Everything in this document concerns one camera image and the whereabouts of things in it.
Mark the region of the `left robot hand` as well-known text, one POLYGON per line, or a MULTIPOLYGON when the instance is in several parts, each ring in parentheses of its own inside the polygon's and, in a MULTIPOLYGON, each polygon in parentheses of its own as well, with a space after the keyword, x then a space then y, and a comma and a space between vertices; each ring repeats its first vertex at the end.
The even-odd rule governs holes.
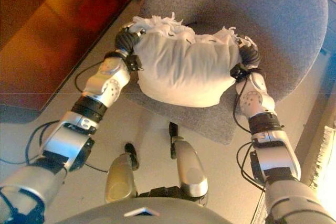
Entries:
POLYGON ((141 36, 146 33, 143 27, 137 28, 134 32, 131 27, 134 23, 124 25, 115 37, 115 51, 127 57, 132 54, 133 47, 140 41, 141 36))

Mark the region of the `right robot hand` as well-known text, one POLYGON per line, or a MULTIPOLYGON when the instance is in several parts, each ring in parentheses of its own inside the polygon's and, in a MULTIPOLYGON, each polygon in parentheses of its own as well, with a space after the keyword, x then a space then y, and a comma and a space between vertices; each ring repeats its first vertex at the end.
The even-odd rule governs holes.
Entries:
POLYGON ((257 45, 248 36, 237 37, 236 42, 242 64, 249 69, 257 68, 261 61, 257 45))

